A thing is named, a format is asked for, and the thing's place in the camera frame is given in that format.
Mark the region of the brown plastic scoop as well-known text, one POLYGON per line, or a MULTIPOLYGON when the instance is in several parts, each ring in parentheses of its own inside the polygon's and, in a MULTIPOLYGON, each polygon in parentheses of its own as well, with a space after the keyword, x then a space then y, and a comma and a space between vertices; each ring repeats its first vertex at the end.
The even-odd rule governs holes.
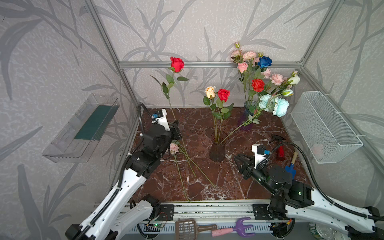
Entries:
POLYGON ((217 230, 218 226, 199 226, 194 219, 184 219, 175 222, 176 240, 196 240, 200 232, 217 230))

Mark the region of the purple pink garden fork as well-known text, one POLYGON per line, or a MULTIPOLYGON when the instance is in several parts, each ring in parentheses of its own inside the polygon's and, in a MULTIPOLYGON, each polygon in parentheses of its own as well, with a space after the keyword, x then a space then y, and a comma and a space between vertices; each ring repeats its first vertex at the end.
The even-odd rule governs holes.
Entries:
POLYGON ((222 235, 230 234, 237 232, 237 234, 242 238, 253 237, 255 233, 246 233, 246 229, 251 228, 253 225, 244 225, 244 221, 251 220, 250 217, 240 218, 237 220, 235 227, 213 230, 211 232, 212 237, 219 237, 222 235))

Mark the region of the pink item in basket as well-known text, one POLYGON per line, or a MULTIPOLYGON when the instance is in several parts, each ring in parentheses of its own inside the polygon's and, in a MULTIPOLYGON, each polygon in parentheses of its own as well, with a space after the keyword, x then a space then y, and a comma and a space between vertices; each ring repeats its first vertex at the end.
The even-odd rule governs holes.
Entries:
POLYGON ((319 161, 321 160, 325 154, 324 154, 324 145, 315 143, 312 148, 312 153, 314 157, 319 161))

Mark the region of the white rose stem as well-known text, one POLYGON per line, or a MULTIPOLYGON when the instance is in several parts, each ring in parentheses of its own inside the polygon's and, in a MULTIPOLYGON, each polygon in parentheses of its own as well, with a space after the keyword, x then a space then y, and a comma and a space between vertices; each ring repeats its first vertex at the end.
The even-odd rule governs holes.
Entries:
POLYGON ((290 78, 287 78, 279 87, 272 91, 273 96, 283 96, 289 97, 292 96, 293 90, 292 87, 297 85, 300 82, 300 77, 298 75, 292 75, 290 78))

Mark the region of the blue rose stem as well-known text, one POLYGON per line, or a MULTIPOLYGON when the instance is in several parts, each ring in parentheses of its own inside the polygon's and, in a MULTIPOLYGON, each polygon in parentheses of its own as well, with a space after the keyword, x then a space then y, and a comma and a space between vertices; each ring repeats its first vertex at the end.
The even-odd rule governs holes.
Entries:
POLYGON ((262 96, 266 95, 268 91, 271 89, 271 77, 272 77, 272 71, 270 70, 270 66, 272 65, 272 59, 267 56, 262 56, 258 58, 257 62, 257 78, 256 79, 262 79, 265 83, 265 89, 263 92, 261 92, 258 97, 261 98, 262 96))

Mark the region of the clear plastic wall shelf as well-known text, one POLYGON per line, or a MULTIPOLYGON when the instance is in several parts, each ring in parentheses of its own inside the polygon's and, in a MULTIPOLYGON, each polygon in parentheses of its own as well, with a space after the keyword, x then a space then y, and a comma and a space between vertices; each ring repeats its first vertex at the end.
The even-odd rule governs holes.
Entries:
POLYGON ((54 163, 87 163, 119 107, 117 97, 90 94, 42 155, 54 163))

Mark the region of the large red rose stem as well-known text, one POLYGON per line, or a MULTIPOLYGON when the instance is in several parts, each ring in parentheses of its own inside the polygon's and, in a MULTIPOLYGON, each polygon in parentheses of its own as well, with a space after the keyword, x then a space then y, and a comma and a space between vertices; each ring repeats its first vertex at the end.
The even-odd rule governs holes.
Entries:
POLYGON ((265 83, 262 79, 253 79, 249 90, 249 99, 253 100, 255 95, 259 95, 265 89, 265 83))

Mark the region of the cream peach rose stem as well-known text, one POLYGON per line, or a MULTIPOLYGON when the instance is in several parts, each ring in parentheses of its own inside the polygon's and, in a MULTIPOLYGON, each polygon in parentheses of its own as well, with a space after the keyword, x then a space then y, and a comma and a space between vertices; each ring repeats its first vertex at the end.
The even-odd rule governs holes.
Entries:
POLYGON ((218 125, 217 125, 217 118, 216 118, 217 104, 215 101, 215 98, 216 98, 215 90, 216 90, 216 87, 213 87, 213 86, 209 86, 206 88, 205 90, 206 96, 203 98, 203 103, 206 106, 209 106, 212 111, 213 121, 214 121, 215 143, 216 143, 218 141, 218 125))

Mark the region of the metal tin can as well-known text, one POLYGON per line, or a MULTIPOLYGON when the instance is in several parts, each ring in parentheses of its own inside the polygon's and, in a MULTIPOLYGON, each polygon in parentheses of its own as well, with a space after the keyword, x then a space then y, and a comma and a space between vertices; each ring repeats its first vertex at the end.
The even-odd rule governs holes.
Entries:
POLYGON ((315 223, 309 223, 309 230, 312 236, 317 240, 343 240, 344 237, 341 236, 337 231, 315 223))

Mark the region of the pale blue white flower stem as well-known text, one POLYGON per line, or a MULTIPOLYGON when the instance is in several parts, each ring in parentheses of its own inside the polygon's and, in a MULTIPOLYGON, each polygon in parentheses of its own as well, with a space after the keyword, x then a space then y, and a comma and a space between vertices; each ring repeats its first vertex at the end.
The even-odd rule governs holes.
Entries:
POLYGON ((285 97, 271 96, 269 94, 262 96, 257 102, 258 107, 254 111, 252 110, 252 112, 254 113, 253 116, 249 116, 249 119, 246 122, 231 131, 224 140, 227 140, 232 134, 239 130, 241 126, 246 126, 250 123, 259 124, 259 117, 264 112, 270 112, 274 116, 277 116, 279 118, 285 116, 290 105, 289 102, 285 99, 285 97))

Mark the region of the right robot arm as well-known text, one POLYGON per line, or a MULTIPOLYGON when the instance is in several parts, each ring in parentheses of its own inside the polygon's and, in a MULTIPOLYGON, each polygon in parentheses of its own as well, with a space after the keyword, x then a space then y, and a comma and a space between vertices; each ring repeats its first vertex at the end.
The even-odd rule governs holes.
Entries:
POLYGON ((272 219, 300 219, 327 226, 351 240, 382 240, 384 231, 377 222, 384 218, 375 207, 359 208, 327 196, 315 179, 313 186, 293 179, 278 165, 269 166, 274 151, 259 144, 252 145, 253 156, 238 154, 234 161, 245 180, 251 178, 270 194, 267 216, 272 219))

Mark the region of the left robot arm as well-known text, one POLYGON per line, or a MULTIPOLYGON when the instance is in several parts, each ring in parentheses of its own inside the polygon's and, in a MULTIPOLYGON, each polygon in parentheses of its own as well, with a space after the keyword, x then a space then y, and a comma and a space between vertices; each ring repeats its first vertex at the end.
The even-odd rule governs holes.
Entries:
POLYGON ((141 142, 128 153, 119 179, 101 204, 81 224, 71 225, 65 236, 69 240, 119 240, 134 226, 160 213, 160 202, 146 196, 136 206, 122 214, 135 192, 157 169, 171 143, 182 138, 179 122, 169 123, 166 109, 151 115, 149 130, 142 130, 141 142))

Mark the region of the purple glass vase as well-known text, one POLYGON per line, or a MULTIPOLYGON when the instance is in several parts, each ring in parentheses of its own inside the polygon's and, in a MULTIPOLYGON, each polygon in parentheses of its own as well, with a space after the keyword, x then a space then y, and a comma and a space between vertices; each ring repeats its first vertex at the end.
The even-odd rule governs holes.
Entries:
MULTIPOLYGON (((253 101, 253 100, 248 100, 244 103, 244 108, 245 108, 245 111, 243 113, 243 115, 241 116, 241 118, 238 120, 238 125, 242 125, 244 122, 246 122, 248 119, 249 119, 249 116, 253 116, 253 112, 252 110, 254 111, 256 108, 258 107, 258 102, 257 101, 253 101)), ((252 129, 253 127, 253 123, 250 123, 249 125, 246 125, 246 126, 241 126, 240 127, 240 130, 241 131, 249 131, 252 129)))

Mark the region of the dark red glass vase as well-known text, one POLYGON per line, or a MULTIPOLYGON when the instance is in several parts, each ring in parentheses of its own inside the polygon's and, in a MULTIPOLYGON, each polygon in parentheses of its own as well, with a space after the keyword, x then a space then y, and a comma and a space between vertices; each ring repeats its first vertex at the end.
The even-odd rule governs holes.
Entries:
POLYGON ((227 133, 221 132, 219 139, 216 141, 215 133, 211 134, 210 140, 212 141, 212 146, 209 151, 209 157, 213 162, 222 162, 226 159, 226 140, 228 136, 227 133))

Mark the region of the small pink flower stem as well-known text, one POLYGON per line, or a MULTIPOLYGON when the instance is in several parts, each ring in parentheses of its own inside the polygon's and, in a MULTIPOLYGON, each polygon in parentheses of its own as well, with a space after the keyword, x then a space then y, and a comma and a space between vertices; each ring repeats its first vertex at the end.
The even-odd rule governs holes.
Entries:
POLYGON ((191 157, 189 157, 189 154, 188 154, 188 151, 187 151, 186 147, 184 145, 182 145, 180 142, 172 141, 171 144, 170 144, 170 147, 168 148, 168 153, 169 153, 170 157, 172 157, 174 159, 174 162, 175 162, 175 165, 176 165, 176 168, 177 168, 177 171, 178 171, 178 176, 179 176, 179 179, 180 179, 180 182, 181 182, 182 191, 183 191, 185 199, 188 202, 191 202, 191 199, 188 197, 186 188, 184 186, 184 179, 183 179, 182 171, 181 171, 180 164, 179 164, 179 161, 178 161, 178 154, 179 153, 184 155, 184 157, 186 158, 186 161, 187 161, 188 165, 190 166, 190 169, 191 169, 193 175, 195 176, 195 178, 196 178, 196 173, 193 170, 192 165, 194 165, 198 169, 198 171, 206 178, 206 180, 208 180, 208 182, 214 188, 216 187, 216 185, 211 181, 211 179, 208 177, 208 175, 192 160, 191 157))

